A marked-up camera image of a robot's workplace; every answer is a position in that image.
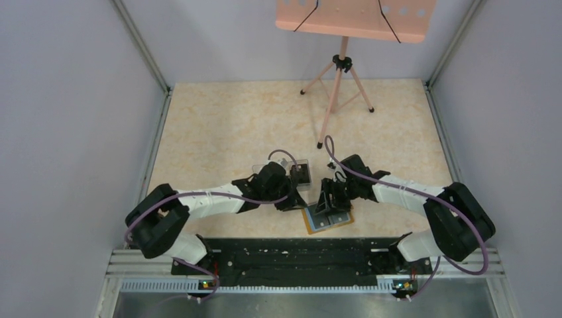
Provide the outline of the orange leather card holder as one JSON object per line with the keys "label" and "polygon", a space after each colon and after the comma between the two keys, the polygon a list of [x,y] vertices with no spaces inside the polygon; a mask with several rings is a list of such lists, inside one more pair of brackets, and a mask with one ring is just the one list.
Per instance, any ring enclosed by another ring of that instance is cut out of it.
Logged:
{"label": "orange leather card holder", "polygon": [[314,203],[302,209],[302,216],[309,235],[350,225],[355,221],[351,212],[315,215],[313,212],[316,207],[317,204]]}

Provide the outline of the clear plastic card box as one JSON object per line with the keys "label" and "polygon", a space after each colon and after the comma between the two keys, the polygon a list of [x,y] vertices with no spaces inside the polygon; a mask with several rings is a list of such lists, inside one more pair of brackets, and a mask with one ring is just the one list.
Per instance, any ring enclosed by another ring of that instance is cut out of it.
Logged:
{"label": "clear plastic card box", "polygon": [[286,175],[296,184],[298,191],[309,191],[312,188],[312,177],[308,160],[291,160],[281,158],[276,161],[286,171]]}

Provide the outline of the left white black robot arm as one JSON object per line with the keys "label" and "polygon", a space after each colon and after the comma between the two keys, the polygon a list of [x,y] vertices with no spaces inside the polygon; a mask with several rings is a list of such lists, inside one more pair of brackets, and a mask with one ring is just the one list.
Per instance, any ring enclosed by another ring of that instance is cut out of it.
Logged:
{"label": "left white black robot arm", "polygon": [[178,191],[170,184],[154,188],[125,218],[127,242],[146,259],[168,256],[186,261],[197,274],[212,266],[212,249],[199,234],[184,232],[191,219],[218,214],[236,215],[273,205],[279,211],[304,208],[297,183],[278,162],[269,162],[258,173],[223,186]]}

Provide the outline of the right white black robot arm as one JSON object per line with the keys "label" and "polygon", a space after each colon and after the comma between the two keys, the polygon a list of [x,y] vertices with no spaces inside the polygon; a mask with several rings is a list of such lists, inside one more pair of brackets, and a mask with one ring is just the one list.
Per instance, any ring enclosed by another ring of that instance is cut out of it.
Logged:
{"label": "right white black robot arm", "polygon": [[315,214],[349,212],[354,199],[397,205],[425,217],[429,229],[402,235],[389,247],[388,263],[406,273],[422,258],[463,261],[496,234],[495,224],[469,188],[460,182],[423,185],[390,172],[372,172],[354,154],[333,163],[334,176],[321,181]]}

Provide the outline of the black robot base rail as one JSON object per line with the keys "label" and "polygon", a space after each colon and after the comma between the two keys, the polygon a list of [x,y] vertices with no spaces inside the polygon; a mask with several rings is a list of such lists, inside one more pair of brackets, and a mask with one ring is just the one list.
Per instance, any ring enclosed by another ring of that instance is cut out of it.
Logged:
{"label": "black robot base rail", "polygon": [[201,267],[227,288],[374,287],[385,275],[433,272],[433,262],[406,262],[398,238],[209,238],[213,254]]}

